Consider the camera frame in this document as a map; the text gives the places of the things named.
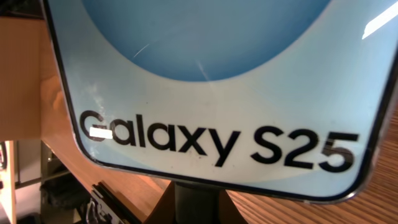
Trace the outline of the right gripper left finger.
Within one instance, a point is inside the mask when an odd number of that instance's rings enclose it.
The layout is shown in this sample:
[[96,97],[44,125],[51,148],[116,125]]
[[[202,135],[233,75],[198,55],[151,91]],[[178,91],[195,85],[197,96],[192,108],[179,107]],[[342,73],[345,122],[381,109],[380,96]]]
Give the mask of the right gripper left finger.
[[171,182],[162,194],[153,211],[145,220],[145,224],[175,223],[175,182]]

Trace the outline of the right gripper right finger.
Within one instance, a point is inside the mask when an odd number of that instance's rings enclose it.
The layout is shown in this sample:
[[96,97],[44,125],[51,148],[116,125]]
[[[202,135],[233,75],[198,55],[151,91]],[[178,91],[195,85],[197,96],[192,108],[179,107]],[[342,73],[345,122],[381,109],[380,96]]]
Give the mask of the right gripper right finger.
[[248,224],[225,190],[218,197],[218,218],[221,224]]

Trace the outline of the blue Galaxy smartphone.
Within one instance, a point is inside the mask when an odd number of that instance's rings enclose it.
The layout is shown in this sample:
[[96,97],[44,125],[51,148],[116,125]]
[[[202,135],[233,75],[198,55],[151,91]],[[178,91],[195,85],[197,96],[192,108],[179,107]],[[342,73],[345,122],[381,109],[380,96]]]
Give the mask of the blue Galaxy smartphone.
[[42,7],[92,163],[310,203],[370,178],[396,104],[396,0]]

